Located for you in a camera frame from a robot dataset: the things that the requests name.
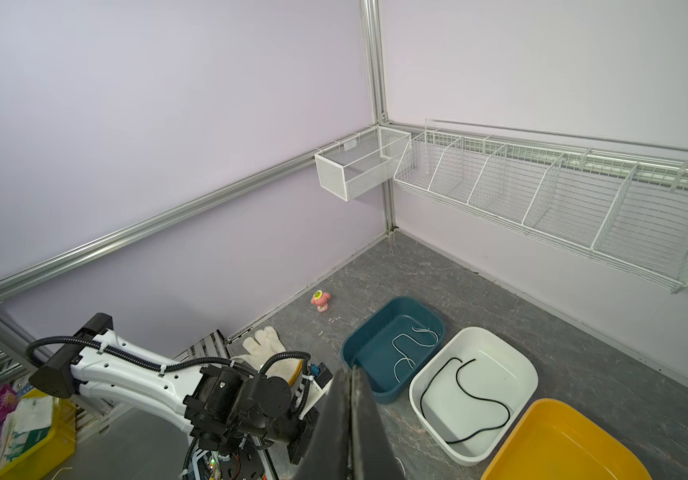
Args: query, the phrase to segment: yellow plastic basin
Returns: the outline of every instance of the yellow plastic basin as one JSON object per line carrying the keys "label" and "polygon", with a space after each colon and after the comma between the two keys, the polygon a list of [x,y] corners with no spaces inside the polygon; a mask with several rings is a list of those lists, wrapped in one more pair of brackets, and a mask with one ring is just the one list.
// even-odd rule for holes
{"label": "yellow plastic basin", "polygon": [[[46,396],[34,389],[24,398]],[[0,480],[40,480],[74,454],[75,406],[69,400],[56,398],[51,429],[40,442],[0,469]]]}
{"label": "yellow plastic basin", "polygon": [[575,408],[531,404],[482,480],[650,480],[640,460]]}

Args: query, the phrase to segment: white wire shelf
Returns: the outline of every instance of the white wire shelf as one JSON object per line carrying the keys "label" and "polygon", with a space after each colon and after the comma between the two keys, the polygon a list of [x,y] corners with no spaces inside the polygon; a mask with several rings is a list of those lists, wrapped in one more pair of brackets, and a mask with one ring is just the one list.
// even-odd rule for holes
{"label": "white wire shelf", "polygon": [[350,201],[389,180],[411,134],[371,127],[337,141],[315,154],[320,186]]}
{"label": "white wire shelf", "polygon": [[426,130],[394,178],[673,292],[688,285],[688,163]]}

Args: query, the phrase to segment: pink toy figure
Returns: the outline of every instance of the pink toy figure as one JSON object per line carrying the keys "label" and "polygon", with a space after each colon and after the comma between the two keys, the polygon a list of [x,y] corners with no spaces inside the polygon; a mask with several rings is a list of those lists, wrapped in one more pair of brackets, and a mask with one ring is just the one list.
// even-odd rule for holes
{"label": "pink toy figure", "polygon": [[328,305],[328,300],[330,299],[330,293],[323,293],[322,290],[318,290],[312,296],[312,304],[317,305],[318,312],[325,312],[326,310],[328,310],[328,307],[330,306]]}

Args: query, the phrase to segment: white work glove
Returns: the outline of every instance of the white work glove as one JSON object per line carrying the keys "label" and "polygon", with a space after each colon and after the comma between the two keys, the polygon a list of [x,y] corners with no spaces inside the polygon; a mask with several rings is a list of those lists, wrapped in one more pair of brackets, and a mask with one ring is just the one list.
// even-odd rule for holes
{"label": "white work glove", "polygon": [[[277,336],[277,331],[271,326],[264,330],[258,330],[255,337],[255,339],[248,337],[243,340],[243,348],[248,351],[249,355],[237,355],[232,358],[244,360],[254,369],[259,370],[272,355],[286,350]],[[301,360],[279,360],[267,370],[266,376],[278,376],[285,379],[289,385],[293,385],[300,371]]]}

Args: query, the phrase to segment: white cable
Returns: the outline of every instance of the white cable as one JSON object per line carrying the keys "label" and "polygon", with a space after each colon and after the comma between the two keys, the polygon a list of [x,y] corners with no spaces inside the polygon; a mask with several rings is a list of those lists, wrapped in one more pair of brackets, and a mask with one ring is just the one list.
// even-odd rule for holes
{"label": "white cable", "polygon": [[400,464],[400,468],[402,468],[402,476],[406,476],[406,467],[402,466],[402,462],[400,461],[400,458],[395,457],[395,460],[397,460],[397,463]]}
{"label": "white cable", "polygon": [[54,476],[51,477],[51,480],[54,480],[54,478],[56,478],[56,476],[57,476],[58,474],[60,474],[62,470],[71,470],[72,468],[73,468],[73,467],[61,467],[61,468],[58,470],[58,472],[56,472],[56,474],[55,474]]}
{"label": "white cable", "polygon": [[416,332],[416,333],[431,333],[431,334],[433,334],[433,335],[435,336],[435,342],[434,342],[433,344],[431,344],[431,345],[425,345],[424,343],[420,343],[419,341],[417,341],[415,338],[413,338],[412,336],[408,335],[407,333],[401,333],[401,334],[397,335],[395,338],[392,339],[392,346],[394,346],[394,347],[395,347],[395,350],[397,350],[398,352],[400,352],[400,354],[402,355],[402,358],[401,358],[400,360],[397,360],[397,361],[395,362],[394,367],[392,368],[392,372],[395,374],[395,380],[397,380],[398,382],[400,382],[400,378],[397,376],[397,364],[400,363],[400,362],[402,362],[403,360],[407,360],[407,361],[408,361],[408,366],[411,367],[412,369],[415,369],[415,368],[416,368],[416,362],[414,362],[413,360],[411,360],[411,358],[410,358],[409,356],[407,356],[407,355],[404,353],[404,351],[402,351],[402,350],[400,350],[399,348],[397,348],[397,345],[395,345],[395,340],[397,340],[397,339],[400,338],[401,336],[406,336],[407,338],[413,340],[414,343],[415,343],[416,345],[424,346],[424,347],[427,347],[427,348],[434,347],[434,346],[437,345],[438,342],[440,341],[440,337],[438,336],[438,334],[435,333],[435,332],[433,332],[433,331],[431,331],[430,329],[417,329],[416,327],[412,326],[412,327],[411,327],[411,330],[413,330],[413,331]]}

